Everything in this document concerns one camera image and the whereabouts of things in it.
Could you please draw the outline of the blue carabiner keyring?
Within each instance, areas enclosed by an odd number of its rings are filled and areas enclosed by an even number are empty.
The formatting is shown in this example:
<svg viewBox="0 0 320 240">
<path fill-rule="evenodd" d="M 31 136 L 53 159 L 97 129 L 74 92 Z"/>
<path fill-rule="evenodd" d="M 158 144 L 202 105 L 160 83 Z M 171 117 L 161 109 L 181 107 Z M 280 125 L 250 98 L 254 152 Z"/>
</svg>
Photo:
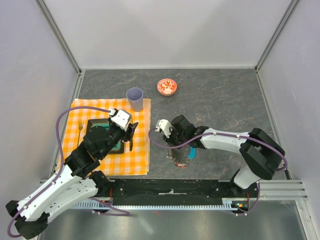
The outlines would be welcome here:
<svg viewBox="0 0 320 240">
<path fill-rule="evenodd" d="M 196 157 L 196 154 L 197 154 L 197 149 L 194 148 L 194 147 L 190 147 L 189 148 L 189 154 L 188 154 L 188 159 L 189 160 L 193 160 L 195 157 Z"/>
</svg>

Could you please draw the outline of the red key tag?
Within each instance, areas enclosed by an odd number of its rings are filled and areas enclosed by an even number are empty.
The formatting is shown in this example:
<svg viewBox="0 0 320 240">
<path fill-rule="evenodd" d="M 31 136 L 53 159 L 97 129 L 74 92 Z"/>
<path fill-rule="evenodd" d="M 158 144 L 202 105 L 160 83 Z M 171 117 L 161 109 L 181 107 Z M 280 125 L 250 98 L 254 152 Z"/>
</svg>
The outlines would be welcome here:
<svg viewBox="0 0 320 240">
<path fill-rule="evenodd" d="M 186 164 L 185 163 L 179 163 L 179 162 L 176 162 L 175 165 L 179 168 L 185 168 L 186 167 Z"/>
</svg>

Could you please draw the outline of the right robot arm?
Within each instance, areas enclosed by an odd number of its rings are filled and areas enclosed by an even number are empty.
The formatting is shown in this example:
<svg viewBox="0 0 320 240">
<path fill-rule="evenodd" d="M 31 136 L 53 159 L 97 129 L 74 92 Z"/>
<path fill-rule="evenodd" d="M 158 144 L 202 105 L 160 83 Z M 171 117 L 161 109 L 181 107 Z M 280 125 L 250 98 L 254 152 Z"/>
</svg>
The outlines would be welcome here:
<svg viewBox="0 0 320 240">
<path fill-rule="evenodd" d="M 187 144 L 241 155 L 247 166 L 238 170 L 229 184 L 229 191 L 235 197 L 242 196 L 259 180 L 271 180 L 277 171 L 288 165 L 282 147 L 260 128 L 250 132 L 226 132 L 208 126 L 196 127 L 179 115 L 172 121 L 159 120 L 156 131 L 163 132 L 162 138 L 170 147 Z"/>
</svg>

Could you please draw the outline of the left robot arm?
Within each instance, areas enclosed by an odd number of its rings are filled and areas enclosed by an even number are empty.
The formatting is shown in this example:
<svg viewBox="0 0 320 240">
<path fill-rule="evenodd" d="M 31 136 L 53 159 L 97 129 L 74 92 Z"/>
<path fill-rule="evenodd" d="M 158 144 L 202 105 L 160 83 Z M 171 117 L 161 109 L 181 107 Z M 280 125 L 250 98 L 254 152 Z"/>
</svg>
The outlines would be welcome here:
<svg viewBox="0 0 320 240">
<path fill-rule="evenodd" d="M 118 142 L 133 139 L 137 126 L 137 122 L 121 126 L 110 121 L 108 128 L 89 128 L 57 173 L 24 199 L 8 202 L 5 207 L 12 217 L 9 225 L 15 226 L 17 237 L 30 240 L 74 204 L 95 195 L 106 196 L 110 181 L 96 169 Z"/>
</svg>

